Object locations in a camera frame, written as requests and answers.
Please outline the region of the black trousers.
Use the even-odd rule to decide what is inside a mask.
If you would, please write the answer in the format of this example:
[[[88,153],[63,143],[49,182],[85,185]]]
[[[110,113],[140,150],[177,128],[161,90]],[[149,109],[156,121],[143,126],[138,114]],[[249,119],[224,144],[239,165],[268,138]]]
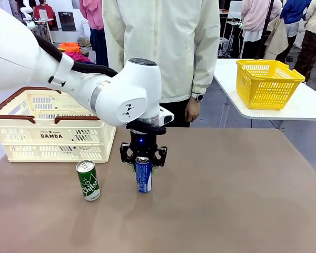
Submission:
[[[180,102],[161,103],[160,106],[174,114],[174,120],[165,127],[189,128],[190,122],[185,119],[185,109],[189,99]]]

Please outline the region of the person in pink hoodie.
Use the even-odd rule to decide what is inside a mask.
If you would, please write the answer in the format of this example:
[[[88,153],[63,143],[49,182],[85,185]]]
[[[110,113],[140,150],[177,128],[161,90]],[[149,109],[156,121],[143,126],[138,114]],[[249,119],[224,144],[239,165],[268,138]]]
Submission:
[[[102,18],[103,0],[78,0],[79,9],[90,27],[90,43],[96,55],[96,64],[108,66],[107,46]]]

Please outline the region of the person left forearm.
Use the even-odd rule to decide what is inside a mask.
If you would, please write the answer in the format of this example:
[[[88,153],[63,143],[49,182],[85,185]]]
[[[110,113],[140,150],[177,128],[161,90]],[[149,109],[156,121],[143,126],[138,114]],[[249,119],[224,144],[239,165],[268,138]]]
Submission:
[[[195,50],[195,68],[192,84],[192,92],[205,94],[206,89],[212,83],[213,74],[218,59],[218,47],[220,38],[208,38],[203,40]]]

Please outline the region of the green drink can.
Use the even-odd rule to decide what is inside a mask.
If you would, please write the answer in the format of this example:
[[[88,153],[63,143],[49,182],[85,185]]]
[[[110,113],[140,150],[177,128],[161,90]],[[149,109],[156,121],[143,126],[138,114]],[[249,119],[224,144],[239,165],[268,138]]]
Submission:
[[[76,165],[78,179],[85,200],[95,201],[100,197],[100,186],[98,183],[95,163],[83,160]]]

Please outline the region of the person in pink sweater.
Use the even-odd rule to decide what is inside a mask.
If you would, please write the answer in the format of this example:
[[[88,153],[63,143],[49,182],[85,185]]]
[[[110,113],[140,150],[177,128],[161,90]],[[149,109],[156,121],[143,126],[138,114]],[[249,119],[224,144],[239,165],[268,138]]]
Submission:
[[[242,0],[242,59],[255,58],[262,37],[270,0]]]

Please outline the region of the black wall panel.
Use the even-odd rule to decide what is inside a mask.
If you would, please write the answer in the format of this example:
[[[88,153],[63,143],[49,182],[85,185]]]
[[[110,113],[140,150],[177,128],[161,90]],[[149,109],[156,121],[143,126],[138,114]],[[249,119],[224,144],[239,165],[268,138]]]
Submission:
[[[76,26],[72,12],[58,12],[61,29],[64,32],[75,32]]]

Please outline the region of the person right forearm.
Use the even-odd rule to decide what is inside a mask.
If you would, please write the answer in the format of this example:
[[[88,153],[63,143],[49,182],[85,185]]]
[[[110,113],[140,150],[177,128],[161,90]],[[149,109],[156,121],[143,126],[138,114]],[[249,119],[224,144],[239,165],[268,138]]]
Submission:
[[[114,38],[106,39],[108,65],[113,70],[120,72],[124,68],[124,42]]]

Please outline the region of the person in red top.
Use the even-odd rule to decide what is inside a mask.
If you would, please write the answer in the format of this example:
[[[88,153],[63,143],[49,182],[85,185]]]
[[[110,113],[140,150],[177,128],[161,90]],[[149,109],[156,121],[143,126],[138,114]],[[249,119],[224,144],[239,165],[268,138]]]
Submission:
[[[46,0],[38,0],[39,5],[34,7],[33,17],[38,20],[54,19],[54,11],[51,6],[46,3]]]

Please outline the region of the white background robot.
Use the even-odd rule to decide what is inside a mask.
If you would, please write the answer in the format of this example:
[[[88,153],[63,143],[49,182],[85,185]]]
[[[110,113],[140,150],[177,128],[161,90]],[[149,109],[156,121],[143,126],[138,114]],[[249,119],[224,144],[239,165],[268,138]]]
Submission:
[[[33,12],[33,9],[31,8],[29,4],[29,0],[23,0],[22,7],[20,8],[21,13],[24,15],[24,22],[28,29],[32,30],[36,27],[35,22],[33,21],[32,16],[30,13]]]

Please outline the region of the cream plastic shopping basket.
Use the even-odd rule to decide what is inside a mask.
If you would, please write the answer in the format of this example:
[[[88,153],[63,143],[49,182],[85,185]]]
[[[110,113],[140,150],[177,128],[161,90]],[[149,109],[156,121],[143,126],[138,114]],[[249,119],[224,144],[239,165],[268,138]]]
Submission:
[[[31,115],[28,120],[0,119],[0,142],[9,162],[108,162],[116,127],[98,121],[60,121],[56,116],[94,116],[60,91],[25,91],[0,115]]]

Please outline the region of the person in blue jacket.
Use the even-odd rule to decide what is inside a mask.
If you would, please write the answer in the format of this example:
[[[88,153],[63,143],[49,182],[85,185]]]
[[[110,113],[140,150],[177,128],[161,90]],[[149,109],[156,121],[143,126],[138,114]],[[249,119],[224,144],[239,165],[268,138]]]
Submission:
[[[312,0],[287,0],[286,1],[282,9],[280,18],[283,19],[285,23],[287,39],[288,39],[288,47],[276,57],[277,61],[285,63],[287,55],[292,49],[294,41],[296,39],[298,29],[299,29],[299,22],[304,16],[303,12],[306,8],[309,7],[311,1]]]

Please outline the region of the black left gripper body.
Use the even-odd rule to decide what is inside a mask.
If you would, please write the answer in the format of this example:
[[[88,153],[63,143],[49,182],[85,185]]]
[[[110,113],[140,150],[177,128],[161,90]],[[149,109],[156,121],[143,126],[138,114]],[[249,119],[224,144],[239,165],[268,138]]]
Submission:
[[[147,157],[154,159],[157,153],[157,135],[154,130],[140,132],[130,129],[130,150],[132,151],[131,158]]]

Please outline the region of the cream white jacket torso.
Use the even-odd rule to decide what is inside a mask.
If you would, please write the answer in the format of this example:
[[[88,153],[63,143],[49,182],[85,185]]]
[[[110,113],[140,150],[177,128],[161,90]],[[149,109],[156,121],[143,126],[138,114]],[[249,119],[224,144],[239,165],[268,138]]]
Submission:
[[[195,50],[220,38],[218,0],[103,0],[105,37],[123,40],[124,63],[156,62],[162,77],[162,103],[191,97]]]

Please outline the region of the blue drink can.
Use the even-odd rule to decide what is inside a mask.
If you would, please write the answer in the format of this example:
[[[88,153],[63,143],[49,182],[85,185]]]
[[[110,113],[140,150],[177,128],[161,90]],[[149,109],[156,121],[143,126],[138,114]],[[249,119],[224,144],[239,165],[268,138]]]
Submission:
[[[136,157],[135,174],[137,190],[141,193],[147,193],[152,190],[152,163],[147,157]]]

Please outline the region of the person left hand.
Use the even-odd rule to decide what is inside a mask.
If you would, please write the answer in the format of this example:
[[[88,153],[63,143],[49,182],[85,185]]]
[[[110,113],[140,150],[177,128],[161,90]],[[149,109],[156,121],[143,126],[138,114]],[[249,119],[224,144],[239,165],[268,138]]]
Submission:
[[[195,121],[200,115],[200,108],[201,108],[200,102],[194,98],[190,98],[185,108],[186,122],[191,123]]]

